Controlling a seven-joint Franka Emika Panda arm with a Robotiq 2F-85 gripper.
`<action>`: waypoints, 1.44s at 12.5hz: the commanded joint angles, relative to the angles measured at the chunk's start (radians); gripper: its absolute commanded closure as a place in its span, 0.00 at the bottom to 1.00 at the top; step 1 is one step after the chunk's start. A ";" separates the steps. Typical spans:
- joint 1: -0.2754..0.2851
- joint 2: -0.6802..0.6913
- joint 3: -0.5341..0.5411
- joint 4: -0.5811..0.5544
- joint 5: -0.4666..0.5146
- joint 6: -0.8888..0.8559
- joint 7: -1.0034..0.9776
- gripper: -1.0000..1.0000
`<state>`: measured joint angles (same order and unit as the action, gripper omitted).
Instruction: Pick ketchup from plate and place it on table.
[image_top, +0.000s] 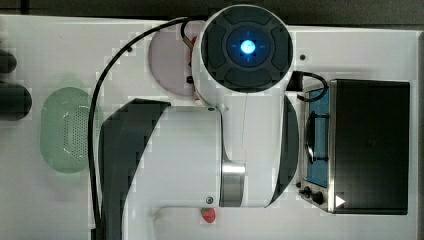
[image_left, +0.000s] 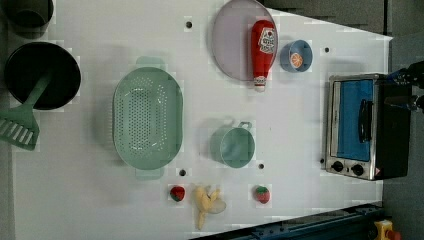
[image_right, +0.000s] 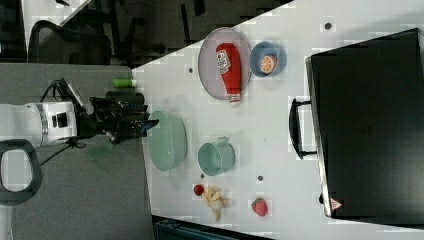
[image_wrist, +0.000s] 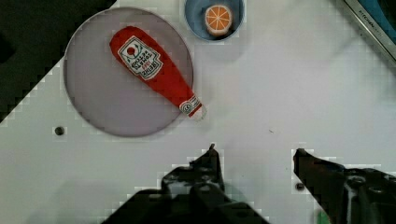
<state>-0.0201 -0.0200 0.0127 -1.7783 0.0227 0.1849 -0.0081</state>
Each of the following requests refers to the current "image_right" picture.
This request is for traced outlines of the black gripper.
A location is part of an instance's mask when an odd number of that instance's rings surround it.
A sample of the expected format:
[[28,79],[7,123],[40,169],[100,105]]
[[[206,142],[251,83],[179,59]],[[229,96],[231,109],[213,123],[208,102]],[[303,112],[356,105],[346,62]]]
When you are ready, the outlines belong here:
[[112,144],[118,144],[145,137],[159,124],[157,119],[146,120],[148,106],[142,93],[108,91],[104,97],[90,97],[89,102],[94,108],[92,114],[83,110],[76,114],[80,139],[104,134]]

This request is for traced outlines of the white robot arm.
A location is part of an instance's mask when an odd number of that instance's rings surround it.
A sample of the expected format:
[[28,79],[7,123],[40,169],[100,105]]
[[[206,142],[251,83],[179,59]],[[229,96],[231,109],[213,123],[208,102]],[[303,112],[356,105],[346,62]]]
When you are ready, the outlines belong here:
[[1,139],[24,139],[35,147],[71,144],[100,134],[118,144],[145,137],[158,123],[147,112],[141,93],[109,92],[86,104],[71,99],[1,106]]

